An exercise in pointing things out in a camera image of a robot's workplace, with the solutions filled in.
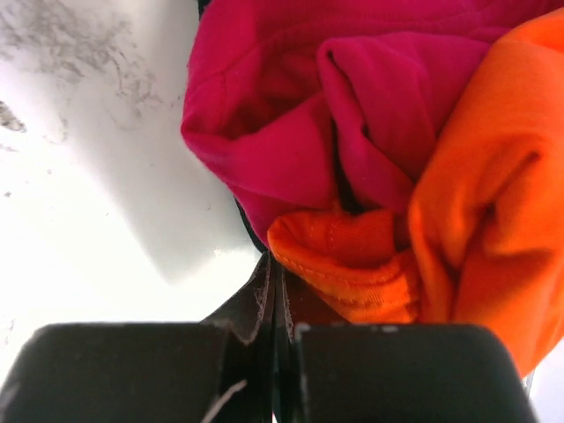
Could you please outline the red t shirt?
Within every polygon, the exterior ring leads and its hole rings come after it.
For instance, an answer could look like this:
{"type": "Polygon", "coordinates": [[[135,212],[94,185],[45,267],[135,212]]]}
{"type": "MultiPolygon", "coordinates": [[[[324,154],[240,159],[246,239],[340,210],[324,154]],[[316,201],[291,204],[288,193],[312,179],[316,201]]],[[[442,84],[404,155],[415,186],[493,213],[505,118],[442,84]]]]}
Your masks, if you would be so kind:
{"type": "Polygon", "coordinates": [[[405,211],[437,138],[502,35],[559,1],[212,1],[181,133],[256,236],[289,212],[405,211]]]}

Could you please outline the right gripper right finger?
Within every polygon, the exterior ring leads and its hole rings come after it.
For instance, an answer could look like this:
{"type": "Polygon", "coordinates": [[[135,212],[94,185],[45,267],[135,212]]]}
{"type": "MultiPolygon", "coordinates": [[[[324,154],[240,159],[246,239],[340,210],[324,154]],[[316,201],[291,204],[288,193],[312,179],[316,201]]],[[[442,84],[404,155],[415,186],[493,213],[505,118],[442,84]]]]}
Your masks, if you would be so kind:
{"type": "Polygon", "coordinates": [[[301,279],[276,286],[280,422],[533,422],[512,359],[462,324],[352,324],[301,279]]]}

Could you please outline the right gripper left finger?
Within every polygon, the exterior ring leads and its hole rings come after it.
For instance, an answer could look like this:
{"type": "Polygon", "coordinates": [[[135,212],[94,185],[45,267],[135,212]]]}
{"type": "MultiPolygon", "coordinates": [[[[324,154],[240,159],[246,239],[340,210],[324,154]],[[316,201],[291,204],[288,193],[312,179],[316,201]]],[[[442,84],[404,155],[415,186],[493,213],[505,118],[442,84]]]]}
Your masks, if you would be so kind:
{"type": "Polygon", "coordinates": [[[271,256],[198,323],[56,323],[24,344],[4,422],[268,422],[271,256]]]}

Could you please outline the orange t shirt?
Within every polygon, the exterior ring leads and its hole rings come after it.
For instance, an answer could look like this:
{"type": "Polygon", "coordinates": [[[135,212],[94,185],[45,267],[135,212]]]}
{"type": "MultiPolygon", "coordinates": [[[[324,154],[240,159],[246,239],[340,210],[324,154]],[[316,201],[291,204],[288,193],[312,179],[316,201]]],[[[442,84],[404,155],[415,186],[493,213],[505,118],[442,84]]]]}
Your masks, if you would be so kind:
{"type": "Polygon", "coordinates": [[[273,255],[351,323],[468,323],[528,375],[563,336],[563,13],[494,43],[405,217],[302,211],[273,255]]]}

